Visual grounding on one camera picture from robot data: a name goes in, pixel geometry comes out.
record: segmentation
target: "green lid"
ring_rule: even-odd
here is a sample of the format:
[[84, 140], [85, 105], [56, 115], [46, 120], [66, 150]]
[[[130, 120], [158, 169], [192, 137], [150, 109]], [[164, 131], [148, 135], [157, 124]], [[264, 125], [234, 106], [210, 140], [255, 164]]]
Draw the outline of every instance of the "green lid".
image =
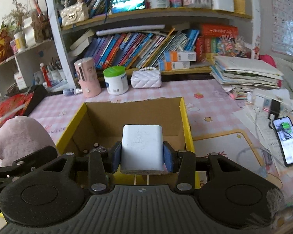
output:
[[124, 66], [113, 66], [110, 68], [107, 68], [103, 71], [103, 75], [105, 77], [114, 77], [119, 76], [125, 73], [125, 67]]

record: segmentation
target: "calendar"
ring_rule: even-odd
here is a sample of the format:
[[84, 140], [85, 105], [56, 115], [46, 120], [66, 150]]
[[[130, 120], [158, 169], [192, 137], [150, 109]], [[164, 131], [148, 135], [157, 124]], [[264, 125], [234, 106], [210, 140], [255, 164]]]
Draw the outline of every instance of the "calendar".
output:
[[272, 51], [293, 55], [293, 0], [272, 0]]

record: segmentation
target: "pink cup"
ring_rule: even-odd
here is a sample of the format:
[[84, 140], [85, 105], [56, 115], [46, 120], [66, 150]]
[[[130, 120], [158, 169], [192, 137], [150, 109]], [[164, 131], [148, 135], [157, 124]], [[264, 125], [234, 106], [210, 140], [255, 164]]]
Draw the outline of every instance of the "pink cup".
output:
[[80, 59], [74, 64], [83, 95], [86, 98], [92, 98], [99, 95], [101, 87], [92, 57]]

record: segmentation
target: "white quilted handbag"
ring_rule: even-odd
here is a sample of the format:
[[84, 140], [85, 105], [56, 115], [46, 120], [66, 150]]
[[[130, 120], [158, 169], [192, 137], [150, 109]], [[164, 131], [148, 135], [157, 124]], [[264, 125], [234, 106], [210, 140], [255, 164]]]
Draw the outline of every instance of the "white quilted handbag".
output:
[[162, 85], [161, 72], [159, 70], [138, 70], [131, 76], [131, 86], [138, 88], [158, 88]]
[[77, 0], [76, 4], [68, 7], [68, 1], [65, 0], [65, 8], [61, 11], [62, 26], [69, 26], [89, 19], [86, 3]]

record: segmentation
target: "dried flower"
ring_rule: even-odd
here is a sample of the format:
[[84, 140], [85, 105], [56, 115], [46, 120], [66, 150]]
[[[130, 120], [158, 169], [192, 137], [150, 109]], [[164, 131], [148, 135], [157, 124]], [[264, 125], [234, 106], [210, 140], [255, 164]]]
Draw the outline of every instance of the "dried flower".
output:
[[13, 23], [21, 25], [23, 17], [28, 15], [27, 6], [17, 2], [17, 0], [12, 0], [12, 4], [16, 8], [11, 10], [10, 14], [5, 15], [2, 20], [5, 25], [12, 25]]

